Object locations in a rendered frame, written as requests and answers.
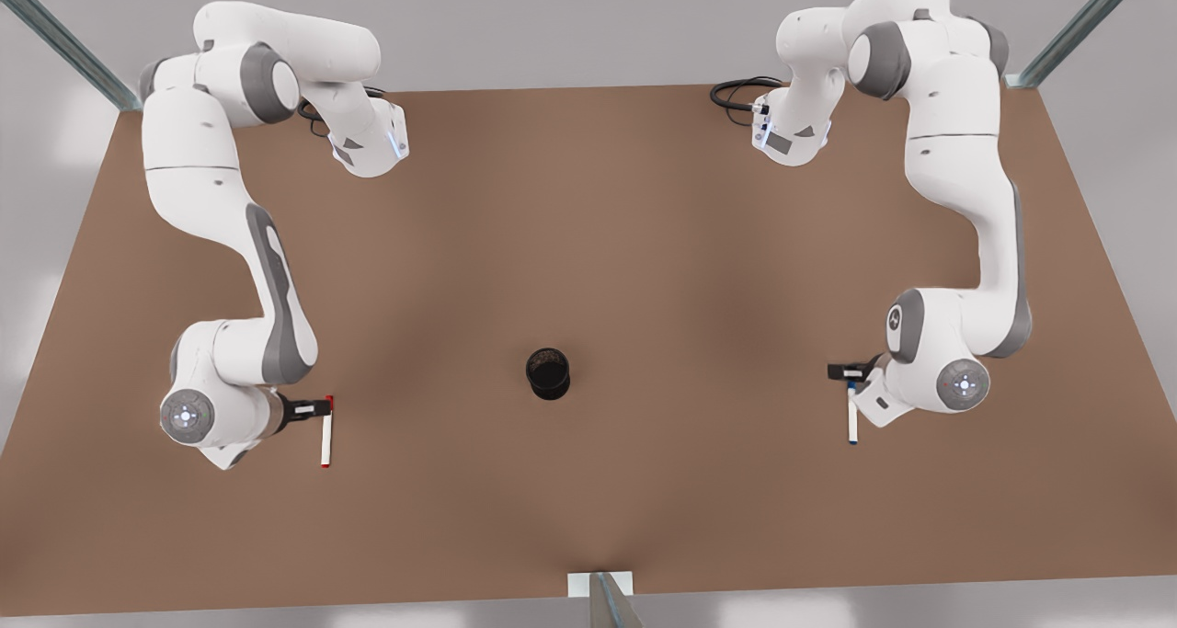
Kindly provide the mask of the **silver frame post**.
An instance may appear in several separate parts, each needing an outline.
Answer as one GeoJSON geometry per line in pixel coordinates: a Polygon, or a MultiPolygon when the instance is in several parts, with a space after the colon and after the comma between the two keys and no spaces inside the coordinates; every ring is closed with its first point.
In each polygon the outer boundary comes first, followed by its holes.
{"type": "Polygon", "coordinates": [[[64,62],[101,93],[117,111],[140,111],[142,101],[60,21],[41,0],[0,0],[64,62]]]}
{"type": "Polygon", "coordinates": [[[1009,91],[1035,91],[1085,41],[1123,0],[1088,0],[1068,25],[1039,51],[1018,74],[1006,74],[1009,91]]]}
{"type": "Polygon", "coordinates": [[[588,628],[646,628],[634,609],[634,573],[568,573],[567,597],[588,599],[588,628]]]}

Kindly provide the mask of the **black pen holder cup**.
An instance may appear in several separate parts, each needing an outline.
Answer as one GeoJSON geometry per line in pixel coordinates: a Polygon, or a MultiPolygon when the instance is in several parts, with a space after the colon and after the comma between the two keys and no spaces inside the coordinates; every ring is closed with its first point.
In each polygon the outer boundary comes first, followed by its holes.
{"type": "Polygon", "coordinates": [[[559,348],[538,348],[528,356],[525,375],[536,396],[554,401],[570,389],[570,363],[559,348]]]}

